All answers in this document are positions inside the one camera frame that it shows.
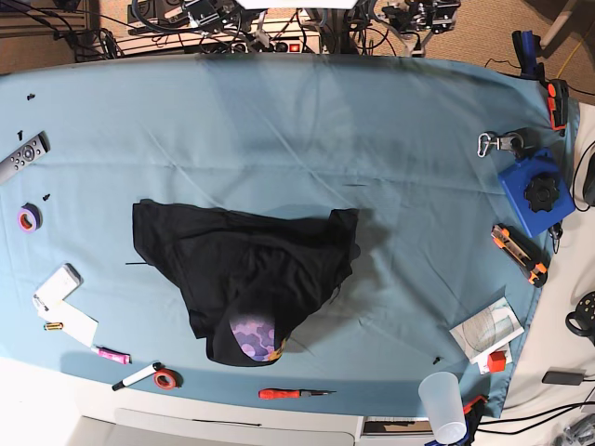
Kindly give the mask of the black t-shirt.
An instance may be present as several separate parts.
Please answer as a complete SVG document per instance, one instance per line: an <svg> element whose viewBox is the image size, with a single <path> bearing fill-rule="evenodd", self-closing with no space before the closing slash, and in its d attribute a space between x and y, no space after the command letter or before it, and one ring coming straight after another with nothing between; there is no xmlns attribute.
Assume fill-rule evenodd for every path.
<svg viewBox="0 0 595 446"><path fill-rule="evenodd" d="M213 362L274 364L292 332L332 298L359 255L356 209L282 219L222 208L132 207L133 244L178 287Z"/></svg>

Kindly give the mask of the light blue table cloth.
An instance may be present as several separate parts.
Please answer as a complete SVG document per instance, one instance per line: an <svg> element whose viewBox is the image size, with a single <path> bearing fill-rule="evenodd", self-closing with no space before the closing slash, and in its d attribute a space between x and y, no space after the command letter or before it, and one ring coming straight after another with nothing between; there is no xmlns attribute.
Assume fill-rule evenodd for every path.
<svg viewBox="0 0 595 446"><path fill-rule="evenodd" d="M497 178L512 157L478 157L477 138L526 130L569 174L578 126L572 107L566 134L551 130L540 84L448 60L179 56L5 74L2 154L20 130L44 131L50 150L1 187L1 354L104 383L124 376L43 330L33 293L70 263L83 279L70 303L98 322L96 342L179 371L185 398L256 407L263 387L324 388L333 394L277 408L407 416L421 409L419 382L445 370L499 416L511 372L480 375L449 331L501 296L529 326L539 292L490 237L518 221ZM179 289L125 265L139 262L142 199L286 219L356 208L362 252L276 364L219 365ZM33 233L19 226L26 203L43 217Z"/></svg>

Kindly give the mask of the white power strip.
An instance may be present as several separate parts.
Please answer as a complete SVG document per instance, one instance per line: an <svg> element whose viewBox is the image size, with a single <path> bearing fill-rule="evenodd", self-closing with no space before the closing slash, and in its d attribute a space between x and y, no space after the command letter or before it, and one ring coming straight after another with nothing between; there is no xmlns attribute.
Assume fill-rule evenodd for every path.
<svg viewBox="0 0 595 446"><path fill-rule="evenodd" d="M251 33L227 31L197 37L184 35L179 43L188 52L203 54L320 54L326 51L318 32L299 27L270 32L254 30Z"/></svg>

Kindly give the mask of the white marker pen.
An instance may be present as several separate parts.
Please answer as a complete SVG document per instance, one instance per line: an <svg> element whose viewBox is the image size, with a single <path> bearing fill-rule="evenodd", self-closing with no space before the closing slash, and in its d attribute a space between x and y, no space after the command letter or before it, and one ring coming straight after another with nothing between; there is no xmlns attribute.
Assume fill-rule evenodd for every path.
<svg viewBox="0 0 595 446"><path fill-rule="evenodd" d="M161 362L159 362L159 361L154 362L154 363L140 369L139 371L133 373L132 375L122 379L118 383L112 385L112 390L118 391L125 387L130 387L130 386L136 384L137 382L142 381L142 380L148 378L149 376L154 375L156 372L160 371L163 368L164 368L164 365Z"/></svg>

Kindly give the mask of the silver carabiner clip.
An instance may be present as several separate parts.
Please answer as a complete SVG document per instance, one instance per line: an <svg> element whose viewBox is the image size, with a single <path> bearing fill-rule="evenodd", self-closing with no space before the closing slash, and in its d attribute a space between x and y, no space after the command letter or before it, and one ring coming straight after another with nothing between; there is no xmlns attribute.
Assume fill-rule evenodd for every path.
<svg viewBox="0 0 595 446"><path fill-rule="evenodd" d="M483 132L478 136L478 150L477 154L480 158L487 156L491 150L492 134Z"/></svg>

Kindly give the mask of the red tape roll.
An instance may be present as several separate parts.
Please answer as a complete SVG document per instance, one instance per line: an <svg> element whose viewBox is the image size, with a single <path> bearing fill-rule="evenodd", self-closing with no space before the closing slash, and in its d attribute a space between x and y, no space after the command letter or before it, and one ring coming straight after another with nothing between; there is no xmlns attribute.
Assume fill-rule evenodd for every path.
<svg viewBox="0 0 595 446"><path fill-rule="evenodd" d="M178 372L162 368L153 374L153 382L162 390L173 390L180 388L183 380Z"/></svg>

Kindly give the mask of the black zip tie on ledge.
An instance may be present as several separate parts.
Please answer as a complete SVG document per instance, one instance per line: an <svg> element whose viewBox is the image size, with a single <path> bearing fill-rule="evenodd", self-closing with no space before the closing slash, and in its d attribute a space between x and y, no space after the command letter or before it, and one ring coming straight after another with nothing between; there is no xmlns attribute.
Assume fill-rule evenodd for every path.
<svg viewBox="0 0 595 446"><path fill-rule="evenodd" d="M210 424L229 425L229 426L262 427L262 424L259 424L259 423L247 423L247 422L239 422L239 421L206 420L206 419L192 419L192 421L198 422L198 423L210 423Z"/></svg>

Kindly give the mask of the translucent plastic cup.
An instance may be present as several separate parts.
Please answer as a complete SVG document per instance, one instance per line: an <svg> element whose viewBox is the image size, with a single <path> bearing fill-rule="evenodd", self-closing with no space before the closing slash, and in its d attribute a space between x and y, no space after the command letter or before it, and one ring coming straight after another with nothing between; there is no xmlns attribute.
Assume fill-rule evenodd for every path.
<svg viewBox="0 0 595 446"><path fill-rule="evenodd" d="M419 384L418 396L438 443L455 444L464 439L468 428L454 374L438 372L427 376Z"/></svg>

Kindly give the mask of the pink tube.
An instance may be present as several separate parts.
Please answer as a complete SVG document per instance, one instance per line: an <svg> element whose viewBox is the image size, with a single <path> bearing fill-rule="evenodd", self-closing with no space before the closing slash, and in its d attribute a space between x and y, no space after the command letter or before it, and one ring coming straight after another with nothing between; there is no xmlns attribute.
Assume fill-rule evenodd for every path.
<svg viewBox="0 0 595 446"><path fill-rule="evenodd" d="M127 365L131 362L131 357L129 354L121 353L115 350L111 350L109 348L104 347L96 347L93 346L91 350L96 353L98 356L102 357L103 359L107 359L109 361L115 361L117 363Z"/></svg>

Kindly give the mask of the orange black utility knife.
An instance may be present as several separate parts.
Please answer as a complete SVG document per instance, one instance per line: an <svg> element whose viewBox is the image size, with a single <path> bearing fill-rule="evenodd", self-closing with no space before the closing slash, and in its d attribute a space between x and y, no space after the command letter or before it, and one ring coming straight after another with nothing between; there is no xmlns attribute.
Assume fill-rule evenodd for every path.
<svg viewBox="0 0 595 446"><path fill-rule="evenodd" d="M495 224L491 236L496 246L511 259L525 279L541 288L548 279L548 267L536 245L520 231L502 223Z"/></svg>

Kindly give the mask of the white power bank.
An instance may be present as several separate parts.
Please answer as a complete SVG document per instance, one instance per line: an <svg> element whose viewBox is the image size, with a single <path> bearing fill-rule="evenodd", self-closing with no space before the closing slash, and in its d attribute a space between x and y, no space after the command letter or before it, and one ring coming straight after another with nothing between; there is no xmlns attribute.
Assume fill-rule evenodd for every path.
<svg viewBox="0 0 595 446"><path fill-rule="evenodd" d="M82 282L78 271L70 263L65 263L33 293L33 305L39 313L47 313L74 292Z"/></svg>

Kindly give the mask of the small red cube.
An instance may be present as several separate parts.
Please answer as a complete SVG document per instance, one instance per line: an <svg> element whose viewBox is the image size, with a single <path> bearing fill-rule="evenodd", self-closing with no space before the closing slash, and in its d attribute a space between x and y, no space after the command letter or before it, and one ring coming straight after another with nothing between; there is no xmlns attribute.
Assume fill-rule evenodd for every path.
<svg viewBox="0 0 595 446"><path fill-rule="evenodd" d="M506 364L507 357L504 351L494 351L488 355L487 368L491 374L504 371Z"/></svg>

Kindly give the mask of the blue box with knob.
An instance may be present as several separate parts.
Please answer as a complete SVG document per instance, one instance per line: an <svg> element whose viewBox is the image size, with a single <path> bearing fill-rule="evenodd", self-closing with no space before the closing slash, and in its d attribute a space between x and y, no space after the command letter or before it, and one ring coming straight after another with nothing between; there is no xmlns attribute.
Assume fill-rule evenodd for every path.
<svg viewBox="0 0 595 446"><path fill-rule="evenodd" d="M549 149L516 161L498 174L498 180L530 238L575 211L562 171Z"/></svg>

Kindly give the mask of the white paper card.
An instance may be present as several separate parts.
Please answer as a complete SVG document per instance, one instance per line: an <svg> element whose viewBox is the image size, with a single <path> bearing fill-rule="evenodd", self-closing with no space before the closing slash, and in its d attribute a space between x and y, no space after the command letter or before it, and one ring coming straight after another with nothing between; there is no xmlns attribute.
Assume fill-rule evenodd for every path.
<svg viewBox="0 0 595 446"><path fill-rule="evenodd" d="M44 319L46 323L62 322L64 328L59 331L66 333L88 348L93 346L94 336L99 324L81 310L62 301L49 312L44 314L38 312L38 315Z"/></svg>

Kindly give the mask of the purple tape roll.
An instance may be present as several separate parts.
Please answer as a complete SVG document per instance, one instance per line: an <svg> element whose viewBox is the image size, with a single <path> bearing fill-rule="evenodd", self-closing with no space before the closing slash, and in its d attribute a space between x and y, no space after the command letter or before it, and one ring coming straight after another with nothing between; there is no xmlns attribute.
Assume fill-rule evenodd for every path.
<svg viewBox="0 0 595 446"><path fill-rule="evenodd" d="M25 233L33 233L43 225L43 217L39 208L32 204L24 204L18 213L20 229Z"/></svg>

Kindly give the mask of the gold AA battery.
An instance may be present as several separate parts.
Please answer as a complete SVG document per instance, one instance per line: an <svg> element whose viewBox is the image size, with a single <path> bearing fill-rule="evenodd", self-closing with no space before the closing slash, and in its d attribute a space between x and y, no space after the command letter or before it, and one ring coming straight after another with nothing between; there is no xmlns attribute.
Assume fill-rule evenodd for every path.
<svg viewBox="0 0 595 446"><path fill-rule="evenodd" d="M45 331L58 331L64 328L64 324L62 322L47 322L44 325Z"/></svg>

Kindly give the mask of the grey remote control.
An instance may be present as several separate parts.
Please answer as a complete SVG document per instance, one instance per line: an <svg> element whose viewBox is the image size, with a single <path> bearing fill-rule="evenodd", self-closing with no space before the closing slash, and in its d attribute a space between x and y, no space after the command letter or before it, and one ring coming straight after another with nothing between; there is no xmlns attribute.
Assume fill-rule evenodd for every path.
<svg viewBox="0 0 595 446"><path fill-rule="evenodd" d="M28 165L39 161L49 150L44 131L28 139L0 163L0 183L8 182Z"/></svg>

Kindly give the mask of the blue clamp tool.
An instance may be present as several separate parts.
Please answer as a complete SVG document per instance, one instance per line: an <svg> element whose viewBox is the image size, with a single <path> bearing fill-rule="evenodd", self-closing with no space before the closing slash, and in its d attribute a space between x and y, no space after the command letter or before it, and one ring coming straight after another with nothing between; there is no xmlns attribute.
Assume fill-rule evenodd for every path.
<svg viewBox="0 0 595 446"><path fill-rule="evenodd" d="M521 77L539 82L545 81L545 68L537 61L540 54L540 37L532 31L514 31L511 39L521 68Z"/></svg>

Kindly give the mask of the orange black tool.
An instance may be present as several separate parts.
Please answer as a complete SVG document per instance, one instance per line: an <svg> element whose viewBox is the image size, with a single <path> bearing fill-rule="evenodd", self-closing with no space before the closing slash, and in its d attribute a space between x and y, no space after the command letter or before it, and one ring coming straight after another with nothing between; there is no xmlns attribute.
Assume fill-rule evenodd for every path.
<svg viewBox="0 0 595 446"><path fill-rule="evenodd" d="M568 84L561 79L548 82L548 109L551 128L564 132L568 122Z"/></svg>

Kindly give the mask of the black power adapter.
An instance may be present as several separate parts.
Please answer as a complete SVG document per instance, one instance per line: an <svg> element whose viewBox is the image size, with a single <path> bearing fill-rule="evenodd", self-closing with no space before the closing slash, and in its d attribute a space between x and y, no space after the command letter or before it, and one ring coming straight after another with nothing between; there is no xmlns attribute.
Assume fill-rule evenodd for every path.
<svg viewBox="0 0 595 446"><path fill-rule="evenodd" d="M585 375L578 372L547 371L541 382L547 385L579 386L585 381Z"/></svg>

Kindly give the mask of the red handled screwdriver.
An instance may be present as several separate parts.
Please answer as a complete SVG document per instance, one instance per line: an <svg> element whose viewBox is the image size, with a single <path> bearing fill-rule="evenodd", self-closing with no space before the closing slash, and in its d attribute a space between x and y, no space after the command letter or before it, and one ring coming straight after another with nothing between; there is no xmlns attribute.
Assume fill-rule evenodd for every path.
<svg viewBox="0 0 595 446"><path fill-rule="evenodd" d="M333 394L331 390L264 388L258 392L261 400L300 399Z"/></svg>

